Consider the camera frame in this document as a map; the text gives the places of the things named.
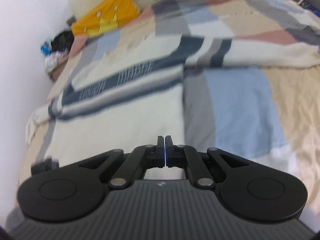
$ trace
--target patchwork blanket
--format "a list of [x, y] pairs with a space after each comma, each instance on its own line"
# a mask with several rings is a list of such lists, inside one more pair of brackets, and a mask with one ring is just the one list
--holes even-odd
[[49, 123], [33, 156], [67, 165], [170, 134], [296, 174], [320, 211], [319, 35], [286, 0], [160, 0], [68, 63], [26, 141]]

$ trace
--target gray fabric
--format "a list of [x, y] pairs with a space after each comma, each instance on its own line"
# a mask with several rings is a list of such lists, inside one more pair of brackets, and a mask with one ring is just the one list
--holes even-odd
[[81, 58], [72, 71], [71, 75], [68, 78], [68, 81], [66, 82], [66, 86], [71, 83], [71, 80], [87, 65], [89, 65], [92, 62], [92, 59], [94, 57], [94, 54], [96, 53], [97, 47], [98, 47], [98, 41], [96, 40], [92, 42], [90, 45], [88, 45], [82, 52]]
[[204, 74], [187, 76], [183, 87], [185, 143], [199, 152], [207, 152], [207, 148], [214, 147], [215, 127]]
[[299, 217], [299, 220], [315, 233], [320, 231], [320, 219], [317, 217], [317, 215], [312, 211], [310, 207], [306, 206], [303, 209]]
[[212, 55], [210, 60], [211, 67], [222, 67], [224, 56], [231, 48], [232, 39], [224, 39], [217, 53]]
[[13, 231], [19, 225], [21, 225], [25, 221], [25, 217], [19, 207], [16, 207], [14, 210], [10, 212], [5, 222], [5, 230], [7, 232]]
[[286, 12], [290, 12], [293, 14], [303, 14], [304, 11], [301, 10], [300, 8], [296, 8], [293, 5], [289, 4], [287, 1], [285, 0], [267, 0], [268, 4], [278, 8], [280, 10], [284, 10]]
[[53, 103], [52, 103], [52, 110], [54, 112], [58, 112], [58, 101], [55, 100]]
[[190, 34], [187, 20], [182, 17], [156, 20], [156, 35]]
[[205, 0], [176, 0], [179, 9], [190, 9], [190, 8], [198, 8], [199, 6], [206, 6], [207, 3]]
[[152, 10], [155, 17], [157, 17], [162, 14], [179, 11], [180, 7], [176, 0], [160, 0], [152, 5]]
[[51, 143], [55, 125], [56, 125], [56, 121], [54, 119], [50, 120], [47, 133], [43, 137], [43, 143], [42, 143], [41, 149], [39, 151], [39, 154], [36, 158], [37, 162], [42, 161], [44, 158], [44, 155], [45, 155], [45, 153]]
[[209, 66], [212, 55], [216, 54], [221, 47], [222, 39], [214, 39], [208, 52], [202, 57], [199, 57], [197, 65]]
[[267, 0], [246, 0], [246, 2], [249, 6], [275, 20], [284, 29], [291, 28], [303, 30], [306, 27], [306, 25], [299, 23], [294, 17], [286, 13], [286, 11], [270, 6]]
[[287, 29], [286, 31], [299, 42], [320, 46], [320, 34], [317, 34], [310, 26], [305, 27], [303, 30]]

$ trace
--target blue object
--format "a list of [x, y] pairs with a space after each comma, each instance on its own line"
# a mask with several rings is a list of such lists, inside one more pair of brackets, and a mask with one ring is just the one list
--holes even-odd
[[42, 44], [40, 47], [40, 50], [41, 50], [42, 54], [45, 56], [48, 56], [51, 54], [51, 50], [47, 47], [46, 44]]
[[320, 11], [319, 11], [319, 10], [316, 10], [316, 11], [314, 11], [313, 13], [320, 18]]

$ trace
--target light blue fabric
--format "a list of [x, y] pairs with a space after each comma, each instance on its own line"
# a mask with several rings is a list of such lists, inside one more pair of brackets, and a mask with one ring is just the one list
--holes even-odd
[[304, 13], [303, 10], [299, 10], [292, 5], [290, 5], [288, 2], [284, 0], [267, 0], [268, 4], [276, 7], [278, 9], [284, 10], [286, 12], [292, 12], [292, 13]]
[[214, 124], [215, 147], [244, 158], [286, 145], [272, 91], [255, 67], [205, 71]]
[[212, 22], [218, 20], [218, 16], [213, 14], [209, 7], [195, 8], [189, 13], [184, 15], [188, 24]]
[[106, 33], [103, 36], [101, 36], [98, 40], [97, 50], [93, 56], [92, 62], [102, 59], [103, 54], [105, 52], [115, 49], [119, 40], [120, 40], [119, 30]]

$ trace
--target black circular pad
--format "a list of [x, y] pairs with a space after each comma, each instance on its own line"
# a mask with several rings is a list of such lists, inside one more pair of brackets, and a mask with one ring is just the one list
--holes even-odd
[[255, 179], [248, 184], [252, 196], [260, 199], [276, 199], [283, 195], [284, 186], [275, 179]]
[[230, 169], [220, 189], [223, 203], [232, 212], [256, 222], [297, 216], [307, 196], [296, 177], [258, 164]]
[[77, 191], [77, 185], [68, 179], [54, 179], [44, 183], [40, 195], [49, 200], [64, 200], [71, 198]]
[[31, 177], [20, 186], [17, 198], [28, 217], [65, 222], [95, 210], [104, 198], [104, 188], [94, 170], [73, 166]]

